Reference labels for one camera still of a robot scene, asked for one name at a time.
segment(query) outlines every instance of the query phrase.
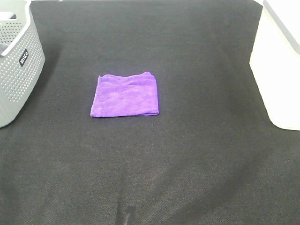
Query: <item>basket label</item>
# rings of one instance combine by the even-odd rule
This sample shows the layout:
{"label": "basket label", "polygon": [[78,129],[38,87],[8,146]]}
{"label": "basket label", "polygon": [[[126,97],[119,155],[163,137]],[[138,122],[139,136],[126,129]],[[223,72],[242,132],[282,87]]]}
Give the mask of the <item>basket label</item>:
{"label": "basket label", "polygon": [[19,63],[20,63],[20,65],[21,65],[21,67],[24,66],[24,64],[25,64],[25,62],[26,62],[28,56],[29,56],[28,51],[27,51],[27,49],[25,49],[23,55],[22,55],[21,58],[19,59]]}

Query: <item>basket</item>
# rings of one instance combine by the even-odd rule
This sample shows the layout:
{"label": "basket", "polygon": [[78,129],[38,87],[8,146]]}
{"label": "basket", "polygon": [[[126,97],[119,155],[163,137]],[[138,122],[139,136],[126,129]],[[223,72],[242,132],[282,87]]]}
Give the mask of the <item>basket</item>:
{"label": "basket", "polygon": [[1,0],[0,127],[17,116],[45,62],[30,3],[30,0]]}

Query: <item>microfiber cloth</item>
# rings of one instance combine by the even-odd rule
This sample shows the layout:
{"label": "microfiber cloth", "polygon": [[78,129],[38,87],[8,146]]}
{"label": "microfiber cloth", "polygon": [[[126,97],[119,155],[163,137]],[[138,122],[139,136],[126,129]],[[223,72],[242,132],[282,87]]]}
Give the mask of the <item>microfiber cloth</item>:
{"label": "microfiber cloth", "polygon": [[158,114],[158,88],[151,73],[128,77],[99,76],[91,117]]}

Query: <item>black fabric surface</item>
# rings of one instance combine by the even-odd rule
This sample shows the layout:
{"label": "black fabric surface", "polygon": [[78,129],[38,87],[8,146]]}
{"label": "black fabric surface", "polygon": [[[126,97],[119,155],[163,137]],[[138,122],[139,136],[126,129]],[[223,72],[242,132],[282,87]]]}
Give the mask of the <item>black fabric surface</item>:
{"label": "black fabric surface", "polygon": [[[272,125],[248,64],[261,9],[33,2],[46,62],[0,129],[0,224],[300,224],[300,133]],[[159,116],[90,117],[98,75],[145,71]]]}

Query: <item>white container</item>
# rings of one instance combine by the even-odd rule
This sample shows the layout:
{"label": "white container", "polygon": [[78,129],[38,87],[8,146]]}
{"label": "white container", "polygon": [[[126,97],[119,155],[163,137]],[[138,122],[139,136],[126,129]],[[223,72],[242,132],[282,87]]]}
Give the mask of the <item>white container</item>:
{"label": "white container", "polygon": [[263,5],[250,66],[270,120],[300,130],[300,1]]}
{"label": "white container", "polygon": [[10,123],[29,97],[45,56],[30,0],[0,0],[0,127]]}

